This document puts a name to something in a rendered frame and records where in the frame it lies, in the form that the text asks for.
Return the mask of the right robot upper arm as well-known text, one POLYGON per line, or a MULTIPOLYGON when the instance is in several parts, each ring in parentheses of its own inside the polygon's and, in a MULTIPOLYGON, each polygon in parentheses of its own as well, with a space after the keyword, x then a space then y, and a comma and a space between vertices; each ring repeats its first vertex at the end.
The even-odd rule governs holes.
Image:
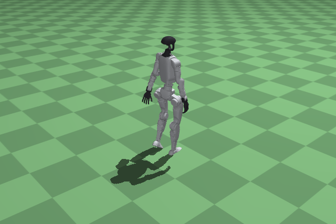
POLYGON ((179 80, 182 79, 181 78, 181 62, 178 59, 173 58, 171 59, 171 65, 174 69, 176 83, 179 84, 179 80))

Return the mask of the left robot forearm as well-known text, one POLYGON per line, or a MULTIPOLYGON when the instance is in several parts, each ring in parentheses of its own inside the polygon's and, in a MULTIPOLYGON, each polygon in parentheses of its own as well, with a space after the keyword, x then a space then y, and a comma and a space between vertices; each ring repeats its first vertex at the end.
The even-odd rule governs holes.
POLYGON ((155 80, 156 80, 156 76, 153 73, 151 73, 150 79, 149 79, 149 82, 148 82, 148 89, 147 89, 148 91, 151 91, 151 89, 153 87, 153 83, 155 82, 155 80))

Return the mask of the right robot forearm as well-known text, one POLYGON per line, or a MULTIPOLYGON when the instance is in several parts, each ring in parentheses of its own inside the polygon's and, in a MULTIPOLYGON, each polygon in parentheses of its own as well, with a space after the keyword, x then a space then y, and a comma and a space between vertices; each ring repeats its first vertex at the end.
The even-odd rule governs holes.
POLYGON ((177 87, 179 89, 180 97, 184 98, 185 101, 187 99, 186 92, 185 92, 185 87, 184 87, 184 79, 179 80, 179 86, 177 87))

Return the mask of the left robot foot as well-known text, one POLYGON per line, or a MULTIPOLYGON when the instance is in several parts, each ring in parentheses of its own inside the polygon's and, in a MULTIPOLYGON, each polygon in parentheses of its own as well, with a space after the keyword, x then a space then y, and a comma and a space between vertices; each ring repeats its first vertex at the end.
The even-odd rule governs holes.
POLYGON ((163 148, 163 146, 161 145, 161 143, 159 143, 158 141, 154 141, 153 146, 159 147, 159 148, 163 148))

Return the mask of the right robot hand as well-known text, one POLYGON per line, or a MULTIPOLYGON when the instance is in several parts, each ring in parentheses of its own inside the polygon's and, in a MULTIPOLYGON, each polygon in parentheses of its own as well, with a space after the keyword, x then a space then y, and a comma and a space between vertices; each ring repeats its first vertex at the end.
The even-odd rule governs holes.
POLYGON ((185 99, 184 98, 181 98, 182 99, 182 102, 184 103, 184 112, 183 113, 185 113, 185 112, 187 112, 188 111, 188 101, 187 101, 187 99, 186 99, 186 101, 185 101, 185 99))

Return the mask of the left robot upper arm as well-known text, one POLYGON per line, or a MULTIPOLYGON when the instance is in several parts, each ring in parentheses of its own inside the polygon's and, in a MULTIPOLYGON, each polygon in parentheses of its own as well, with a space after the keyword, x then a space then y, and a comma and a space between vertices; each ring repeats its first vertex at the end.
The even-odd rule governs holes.
POLYGON ((153 69, 153 72, 152 72, 155 76, 160 75, 160 72, 159 72, 159 55, 160 54, 161 54, 161 52, 158 52, 156 54, 156 60, 155 60, 154 69, 153 69))

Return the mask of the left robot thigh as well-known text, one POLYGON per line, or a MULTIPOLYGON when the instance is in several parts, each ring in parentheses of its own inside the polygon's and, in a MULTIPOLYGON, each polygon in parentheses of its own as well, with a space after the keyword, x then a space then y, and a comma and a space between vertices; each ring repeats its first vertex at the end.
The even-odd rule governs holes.
POLYGON ((163 98, 160 97, 160 89, 161 88, 158 88, 154 92, 154 96, 157 98, 158 103, 159 103, 160 108, 161 108, 161 111, 162 111, 161 115, 160 115, 160 118, 161 118, 161 120, 166 120, 169 117, 169 114, 168 114, 168 101, 164 100, 163 98))

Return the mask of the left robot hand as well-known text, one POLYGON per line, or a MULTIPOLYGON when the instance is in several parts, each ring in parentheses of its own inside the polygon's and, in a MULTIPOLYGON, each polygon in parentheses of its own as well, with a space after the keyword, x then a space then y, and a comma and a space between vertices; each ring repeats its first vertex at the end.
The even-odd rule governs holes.
POLYGON ((147 90, 148 89, 148 86, 147 86, 147 88, 146 88, 146 93, 144 94, 144 97, 143 97, 143 99, 142 99, 142 102, 143 102, 143 100, 144 100, 144 103, 145 103, 145 100, 146 100, 146 104, 147 104, 147 100, 148 100, 148 104, 149 104, 149 99, 151 98, 151 102, 152 102, 152 97, 151 97, 151 91, 152 91, 152 89, 151 89, 151 91, 148 91, 147 90), (144 99, 145 98, 145 99, 144 99))

